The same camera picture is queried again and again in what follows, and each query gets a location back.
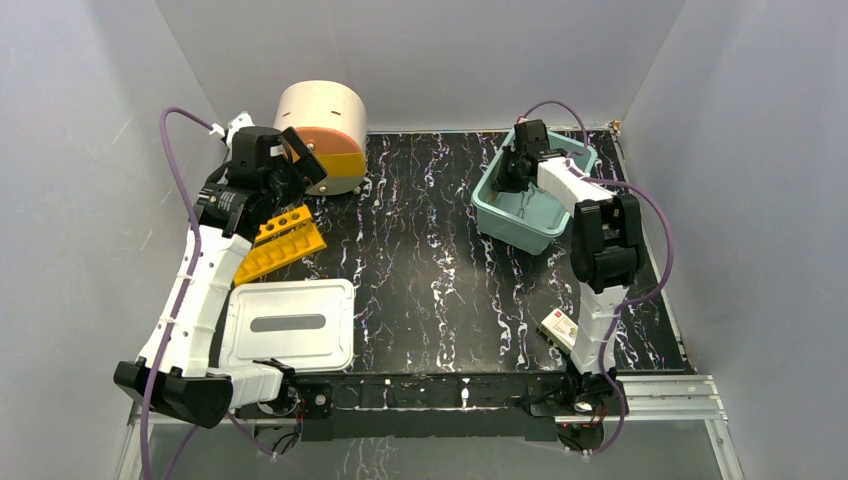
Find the teal plastic bin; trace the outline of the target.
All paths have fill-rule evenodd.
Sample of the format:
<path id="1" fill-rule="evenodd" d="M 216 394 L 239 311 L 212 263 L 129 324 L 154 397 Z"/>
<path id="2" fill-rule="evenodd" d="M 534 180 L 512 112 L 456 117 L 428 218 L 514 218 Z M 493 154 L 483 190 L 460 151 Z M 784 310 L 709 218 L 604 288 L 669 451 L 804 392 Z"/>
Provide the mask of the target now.
<path id="1" fill-rule="evenodd" d="M 596 150 L 541 120 L 514 125 L 472 193 L 482 234 L 532 255 L 562 235 L 582 201 L 612 194 L 589 180 Z"/>

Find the yellow test tube rack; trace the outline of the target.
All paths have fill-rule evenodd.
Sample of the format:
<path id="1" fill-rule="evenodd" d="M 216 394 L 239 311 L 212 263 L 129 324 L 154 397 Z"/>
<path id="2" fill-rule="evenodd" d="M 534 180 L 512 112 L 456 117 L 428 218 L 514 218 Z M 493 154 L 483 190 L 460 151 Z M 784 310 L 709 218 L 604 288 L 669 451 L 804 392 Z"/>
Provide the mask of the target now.
<path id="1" fill-rule="evenodd" d="M 306 205 L 294 208 L 260 226 L 254 246 L 233 283 L 235 286 L 249 283 L 326 247 L 309 208 Z"/>

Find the white bin lid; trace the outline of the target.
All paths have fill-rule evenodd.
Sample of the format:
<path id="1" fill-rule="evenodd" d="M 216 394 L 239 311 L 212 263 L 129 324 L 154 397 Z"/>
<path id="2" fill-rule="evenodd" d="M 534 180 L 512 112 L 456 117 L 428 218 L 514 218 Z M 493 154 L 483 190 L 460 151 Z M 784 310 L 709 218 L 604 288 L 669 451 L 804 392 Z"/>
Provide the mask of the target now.
<path id="1" fill-rule="evenodd" d="M 218 365 L 276 360 L 336 372 L 354 357 L 355 289 L 347 279 L 251 283 L 229 298 Z"/>

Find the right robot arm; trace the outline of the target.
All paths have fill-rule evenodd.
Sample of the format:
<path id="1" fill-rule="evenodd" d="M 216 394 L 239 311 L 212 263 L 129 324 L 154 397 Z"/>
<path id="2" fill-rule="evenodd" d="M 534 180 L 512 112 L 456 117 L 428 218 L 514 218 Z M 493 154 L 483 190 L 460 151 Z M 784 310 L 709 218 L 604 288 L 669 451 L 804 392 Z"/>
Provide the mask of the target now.
<path id="1" fill-rule="evenodd" d="M 517 193 L 535 185 L 571 214 L 571 269 L 580 283 L 576 338 L 562 384 L 532 397 L 552 397 L 564 408 L 587 414 L 619 392 L 615 382 L 614 332 L 621 305 L 645 262 L 638 200 L 604 188 L 553 147 L 541 120 L 520 120 L 505 147 L 494 188 Z"/>

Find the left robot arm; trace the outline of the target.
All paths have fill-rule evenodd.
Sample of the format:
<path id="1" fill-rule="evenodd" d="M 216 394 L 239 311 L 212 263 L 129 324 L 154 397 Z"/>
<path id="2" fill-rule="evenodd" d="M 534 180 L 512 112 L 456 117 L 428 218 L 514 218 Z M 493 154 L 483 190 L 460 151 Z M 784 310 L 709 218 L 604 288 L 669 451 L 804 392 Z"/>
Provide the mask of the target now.
<path id="1" fill-rule="evenodd" d="M 232 133 L 229 160 L 207 177 L 192 207 L 163 313 L 137 358 L 116 366 L 120 389 L 152 411 L 206 429 L 244 405 L 261 403 L 275 416 L 294 411 L 299 391 L 283 379 L 286 366 L 251 360 L 213 368 L 210 348 L 236 273 L 266 223 L 326 176 L 293 127 Z"/>

